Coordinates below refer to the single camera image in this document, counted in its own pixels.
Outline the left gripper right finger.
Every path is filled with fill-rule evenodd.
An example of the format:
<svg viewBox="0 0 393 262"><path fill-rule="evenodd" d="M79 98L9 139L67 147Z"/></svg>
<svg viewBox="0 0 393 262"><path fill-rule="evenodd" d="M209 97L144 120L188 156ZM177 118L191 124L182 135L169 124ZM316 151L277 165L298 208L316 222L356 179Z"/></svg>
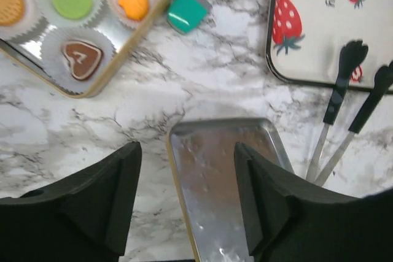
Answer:
<svg viewBox="0 0 393 262"><path fill-rule="evenodd" d="M248 251L256 261L392 260L392 190L342 195L240 142L234 162Z"/></svg>

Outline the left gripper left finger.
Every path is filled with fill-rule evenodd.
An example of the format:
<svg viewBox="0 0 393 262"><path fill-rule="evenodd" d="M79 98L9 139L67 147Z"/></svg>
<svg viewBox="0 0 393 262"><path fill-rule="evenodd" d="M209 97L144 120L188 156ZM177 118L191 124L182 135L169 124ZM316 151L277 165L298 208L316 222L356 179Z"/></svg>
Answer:
<svg viewBox="0 0 393 262"><path fill-rule="evenodd" d="M2 261L117 261L125 254L142 148L101 161L18 198L1 199Z"/></svg>

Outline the tin lid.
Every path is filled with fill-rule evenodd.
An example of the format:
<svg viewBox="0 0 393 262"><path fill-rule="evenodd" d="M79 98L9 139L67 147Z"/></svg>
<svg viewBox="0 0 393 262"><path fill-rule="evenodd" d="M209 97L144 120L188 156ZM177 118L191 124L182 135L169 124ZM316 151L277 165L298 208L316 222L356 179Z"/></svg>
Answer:
<svg viewBox="0 0 393 262"><path fill-rule="evenodd" d="M237 142L293 170L277 129L266 118L183 121L167 134L166 149L196 261L253 261L235 174Z"/></svg>

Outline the brown heart cookie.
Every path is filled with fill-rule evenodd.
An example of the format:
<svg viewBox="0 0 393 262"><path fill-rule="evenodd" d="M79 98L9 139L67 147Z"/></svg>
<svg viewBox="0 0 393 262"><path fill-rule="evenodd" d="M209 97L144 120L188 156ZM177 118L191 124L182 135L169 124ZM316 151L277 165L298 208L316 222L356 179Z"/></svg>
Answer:
<svg viewBox="0 0 393 262"><path fill-rule="evenodd" d="M64 42L61 52L66 58L72 77L78 81L88 80L104 57L104 52L99 47L75 39Z"/></svg>

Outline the gold cookie tin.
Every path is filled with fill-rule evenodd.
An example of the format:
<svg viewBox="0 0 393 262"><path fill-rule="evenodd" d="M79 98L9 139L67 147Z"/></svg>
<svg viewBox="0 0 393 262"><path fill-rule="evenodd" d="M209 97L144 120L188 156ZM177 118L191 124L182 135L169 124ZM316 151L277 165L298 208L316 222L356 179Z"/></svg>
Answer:
<svg viewBox="0 0 393 262"><path fill-rule="evenodd" d="M41 45L47 33L58 29L58 27L49 23L43 14L38 25L30 32L10 40L1 39L1 52L12 61L21 64L27 70L37 75L60 93L72 98L91 97L98 94L106 86L119 67L127 60L128 55L138 46L141 39L163 13L168 2L169 0L159 0L153 11L148 14L147 18L137 28L130 28L119 20L107 1L103 0L101 10L88 26L76 26L77 28L94 29L104 34L112 42L115 50L107 67L84 93L71 93L60 88L44 71L41 59Z"/></svg>

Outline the black metal tongs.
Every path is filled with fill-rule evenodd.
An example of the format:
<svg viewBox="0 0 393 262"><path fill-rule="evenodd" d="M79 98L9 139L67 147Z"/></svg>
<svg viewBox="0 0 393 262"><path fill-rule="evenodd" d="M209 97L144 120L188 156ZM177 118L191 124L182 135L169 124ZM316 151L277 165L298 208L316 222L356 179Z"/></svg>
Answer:
<svg viewBox="0 0 393 262"><path fill-rule="evenodd" d="M387 91L392 86L392 64L384 64L377 70L374 76L374 87L362 104L356 117L353 119L345 139L328 160L327 164L319 171L319 161L329 128L334 125L340 111L344 97L349 88L352 73L364 62L367 54L368 45L365 44L362 39L351 40L340 50L338 75L324 115L324 127L319 136L306 173L306 181L312 182L320 187L326 183L354 136L360 133L383 96L387 94Z"/></svg>

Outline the orange round cookie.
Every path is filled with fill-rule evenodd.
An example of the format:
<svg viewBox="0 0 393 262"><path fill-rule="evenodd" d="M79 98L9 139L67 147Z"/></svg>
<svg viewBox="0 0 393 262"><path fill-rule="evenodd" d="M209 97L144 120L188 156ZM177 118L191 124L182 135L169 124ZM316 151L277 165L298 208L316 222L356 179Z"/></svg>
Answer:
<svg viewBox="0 0 393 262"><path fill-rule="evenodd" d="M19 22L25 13L24 0L1 0L1 26Z"/></svg>

